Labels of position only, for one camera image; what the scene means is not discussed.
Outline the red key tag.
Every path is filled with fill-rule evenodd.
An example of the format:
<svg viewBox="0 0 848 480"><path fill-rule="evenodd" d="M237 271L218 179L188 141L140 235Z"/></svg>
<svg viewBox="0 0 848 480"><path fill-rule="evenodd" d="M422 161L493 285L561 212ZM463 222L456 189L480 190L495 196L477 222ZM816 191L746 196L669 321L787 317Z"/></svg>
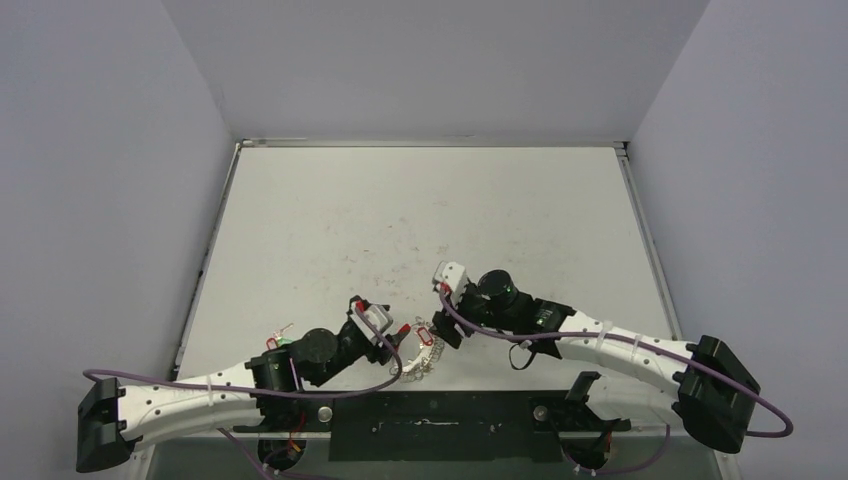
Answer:
<svg viewBox="0 0 848 480"><path fill-rule="evenodd" d="M422 347L432 347L435 343L434 337L427 327L417 328L416 335L418 336Z"/></svg>

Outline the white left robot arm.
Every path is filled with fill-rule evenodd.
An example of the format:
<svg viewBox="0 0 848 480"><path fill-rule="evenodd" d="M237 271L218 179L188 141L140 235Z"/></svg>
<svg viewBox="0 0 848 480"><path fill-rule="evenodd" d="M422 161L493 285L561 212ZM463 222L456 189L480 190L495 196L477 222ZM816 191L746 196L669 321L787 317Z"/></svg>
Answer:
<svg viewBox="0 0 848 480"><path fill-rule="evenodd" d="M315 328L259 356L181 382L88 369L83 375L93 385L77 407L75 469L111 469L137 449L205 431L293 429L333 401L356 397L354 391L318 387L362 358L395 364L391 379L360 392L376 393L403 372L399 346L411 328L391 333L393 323L387 306L355 301L338 332Z"/></svg>

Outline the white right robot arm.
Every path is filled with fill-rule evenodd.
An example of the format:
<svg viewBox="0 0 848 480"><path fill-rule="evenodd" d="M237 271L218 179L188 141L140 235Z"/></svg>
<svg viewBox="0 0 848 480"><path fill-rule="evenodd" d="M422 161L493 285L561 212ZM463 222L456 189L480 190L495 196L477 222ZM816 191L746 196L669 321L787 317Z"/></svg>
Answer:
<svg viewBox="0 0 848 480"><path fill-rule="evenodd" d="M718 338L704 335L687 342L620 328L524 293L504 270L492 270L474 283L464 266L442 262L432 283L443 302L433 332L452 348L483 333L532 357L578 361L619 374L613 380L597 378L567 398L565 414L577 428L614 419L665 423L731 454L751 435L761 387Z"/></svg>

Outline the silver key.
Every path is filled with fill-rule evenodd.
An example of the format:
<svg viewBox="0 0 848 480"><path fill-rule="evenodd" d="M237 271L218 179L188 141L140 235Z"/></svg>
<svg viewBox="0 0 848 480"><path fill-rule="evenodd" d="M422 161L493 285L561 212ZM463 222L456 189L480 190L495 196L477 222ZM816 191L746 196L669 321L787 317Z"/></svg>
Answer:
<svg viewBox="0 0 848 480"><path fill-rule="evenodd" d="M272 337L276 339L284 338L286 332L293 327L292 323L286 324L282 328L276 329L272 332Z"/></svg>

